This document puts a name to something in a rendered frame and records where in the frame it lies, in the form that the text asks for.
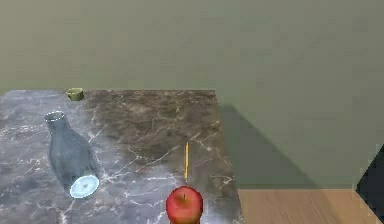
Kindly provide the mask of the red apple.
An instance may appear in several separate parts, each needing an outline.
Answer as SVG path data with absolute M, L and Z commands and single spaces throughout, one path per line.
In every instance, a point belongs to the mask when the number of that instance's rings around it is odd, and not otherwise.
M 203 198 L 194 188 L 181 186 L 166 199 L 166 212 L 170 224 L 200 224 Z

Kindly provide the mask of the yellow pencil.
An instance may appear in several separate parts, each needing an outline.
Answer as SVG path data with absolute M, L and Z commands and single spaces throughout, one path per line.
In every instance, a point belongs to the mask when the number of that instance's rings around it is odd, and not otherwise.
M 184 161 L 184 178 L 188 182 L 188 167 L 189 167 L 189 142 L 185 145 L 185 161 Z

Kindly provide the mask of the small green cup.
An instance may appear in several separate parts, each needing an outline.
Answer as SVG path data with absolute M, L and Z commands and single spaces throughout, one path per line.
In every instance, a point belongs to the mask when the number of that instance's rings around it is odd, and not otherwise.
M 70 88 L 66 91 L 66 95 L 71 101 L 81 101 L 84 98 L 82 88 Z

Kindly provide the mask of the clear glass bottle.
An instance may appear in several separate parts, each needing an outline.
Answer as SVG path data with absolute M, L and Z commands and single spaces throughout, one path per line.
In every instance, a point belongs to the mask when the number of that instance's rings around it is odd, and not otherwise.
M 74 199 L 91 196 L 99 187 L 99 165 L 88 141 L 74 131 L 63 111 L 44 116 L 51 141 L 50 168 L 63 190 Z

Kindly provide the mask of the dark grey cabinet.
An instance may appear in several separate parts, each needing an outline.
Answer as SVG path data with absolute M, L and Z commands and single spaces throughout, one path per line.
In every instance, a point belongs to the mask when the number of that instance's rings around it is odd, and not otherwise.
M 384 144 L 358 182 L 356 192 L 384 224 Z

